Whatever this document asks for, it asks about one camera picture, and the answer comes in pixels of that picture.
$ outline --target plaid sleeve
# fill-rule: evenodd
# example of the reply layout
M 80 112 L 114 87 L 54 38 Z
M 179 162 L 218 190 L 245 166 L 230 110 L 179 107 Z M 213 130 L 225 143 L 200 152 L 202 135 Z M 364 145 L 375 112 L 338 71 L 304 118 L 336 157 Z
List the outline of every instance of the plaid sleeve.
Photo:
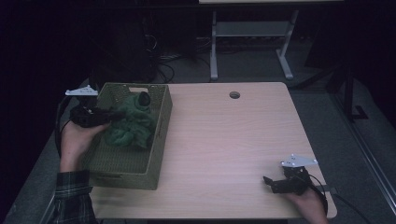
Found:
M 92 210 L 89 178 L 89 171 L 58 174 L 55 211 L 49 223 L 97 223 Z

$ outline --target human hand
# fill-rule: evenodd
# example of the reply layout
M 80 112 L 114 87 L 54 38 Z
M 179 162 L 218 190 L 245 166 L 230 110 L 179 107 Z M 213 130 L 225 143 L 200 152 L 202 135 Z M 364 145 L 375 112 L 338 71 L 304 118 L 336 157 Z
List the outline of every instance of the human hand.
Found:
M 80 161 L 90 148 L 92 139 L 110 124 L 103 124 L 92 128 L 82 128 L 69 121 L 62 131 L 60 172 L 80 170 Z
M 311 224 L 328 224 L 329 220 L 323 209 L 319 196 L 308 188 L 302 195 L 294 193 L 284 194 L 297 207 L 301 215 Z

